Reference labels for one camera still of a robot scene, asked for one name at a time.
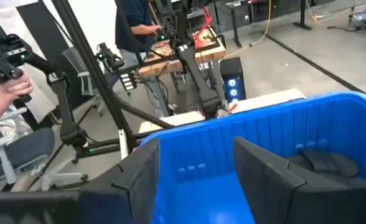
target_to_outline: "white wall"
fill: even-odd
[[[37,2],[38,0],[0,0],[0,8],[16,7]],[[115,46],[115,16],[116,5],[114,0],[68,0],[81,25],[93,53],[96,47],[104,42],[116,54],[120,54]],[[44,0],[45,5],[60,25],[65,29],[60,16],[51,0]]]

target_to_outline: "blue led light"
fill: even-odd
[[[237,90],[236,89],[230,90],[230,96],[237,96]]]
[[[237,84],[235,79],[228,80],[227,83],[230,87],[234,87]]]

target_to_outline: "hand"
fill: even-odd
[[[158,31],[160,31],[161,29],[162,29],[162,27],[159,25],[149,26],[149,33],[157,35]]]
[[[11,101],[20,96],[28,95],[33,91],[28,75],[23,74],[20,78],[8,80],[0,84],[0,94]]]
[[[167,45],[167,44],[169,44],[169,40],[163,40],[163,41],[160,41],[160,42],[156,42],[156,43],[154,44],[154,46],[155,46],[155,48],[156,48],[156,47],[163,47],[163,46],[165,46],[165,45]]]

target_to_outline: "dark blue shirt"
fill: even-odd
[[[122,6],[128,20],[129,29],[138,25],[151,26],[151,12],[148,6],[148,0],[122,0]],[[134,45],[129,39],[130,35],[124,27],[120,13],[116,13],[115,22],[115,44],[119,49],[134,52]],[[148,52],[154,42],[152,35],[136,35],[135,38],[143,45],[139,46],[140,52]]]

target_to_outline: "cable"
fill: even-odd
[[[309,4],[309,0],[305,0],[305,1],[306,1],[306,6],[307,6],[307,9],[308,9],[308,11],[310,13],[310,16],[312,17],[312,21],[315,22],[317,25],[322,26],[322,27],[325,27],[327,29],[328,29],[328,26],[325,25],[325,24],[323,24],[323,23],[321,23],[321,22],[325,22],[325,21],[334,19],[334,18],[339,17],[339,16],[345,14],[346,12],[349,12],[349,11],[352,10],[352,8],[346,9],[346,10],[344,10],[344,11],[342,11],[342,12],[340,12],[340,13],[334,15],[334,16],[331,16],[331,17],[328,17],[327,19],[323,19],[323,20],[320,20],[319,21],[319,20],[317,20],[317,15],[314,15],[313,12],[312,12],[312,10],[311,10],[310,4]]]
[[[231,57],[233,55],[236,55],[236,54],[240,53],[241,51],[243,51],[243,50],[245,50],[245,49],[247,49],[249,47],[252,47],[252,46],[254,46],[256,44],[259,44],[266,37],[266,35],[267,35],[268,31],[269,31],[270,20],[271,20],[271,8],[272,8],[272,3],[271,2],[272,2],[272,0],[269,0],[269,15],[268,15],[268,21],[267,21],[266,29],[265,29],[265,31],[263,33],[263,36],[259,40],[255,41],[254,43],[250,43],[248,46],[242,47],[240,50],[237,50],[237,51],[235,51],[235,52],[233,52],[231,54],[226,55],[225,58],[229,58],[229,57]]]
[[[158,77],[160,74],[162,74],[164,71],[165,71],[165,69],[167,68],[167,66],[169,65],[169,63],[166,63],[165,64],[165,66],[163,66],[163,68],[162,68],[162,70],[158,73],[158,75],[156,75],[155,77]],[[145,78],[143,78],[143,77],[140,77],[139,79],[142,79],[142,82],[144,82],[144,85],[150,90],[150,92],[151,92],[151,94],[153,95],[153,97],[155,98],[155,99],[157,99],[158,100],[158,97],[156,96],[156,94],[155,94],[155,92],[151,89],[151,87],[147,84],[147,80],[145,79]],[[150,95],[149,95],[149,92],[148,91],[146,91],[147,92],[147,97],[148,97],[148,100],[150,101],[150,103],[155,107],[155,108],[157,108],[157,109],[160,109],[158,106],[156,106],[156,104],[151,100],[151,98],[150,98]]]
[[[169,91],[168,91],[168,88],[165,85],[165,83],[163,81],[161,81],[159,78],[157,79],[157,81],[163,85],[164,90],[162,91],[162,94],[164,95],[165,105],[169,105]]]
[[[327,29],[341,29],[341,30],[344,30],[344,31],[347,31],[347,32],[357,32],[359,31],[360,29],[359,28],[355,28],[355,29],[348,29],[346,27],[340,27],[340,26],[328,26]]]
[[[99,141],[97,141],[97,140],[95,140],[95,139],[93,139],[93,138],[91,138],[88,134],[86,134],[85,135],[85,137],[87,138],[87,139],[89,139],[89,140],[92,140],[93,142],[95,142],[95,143],[98,143]]]

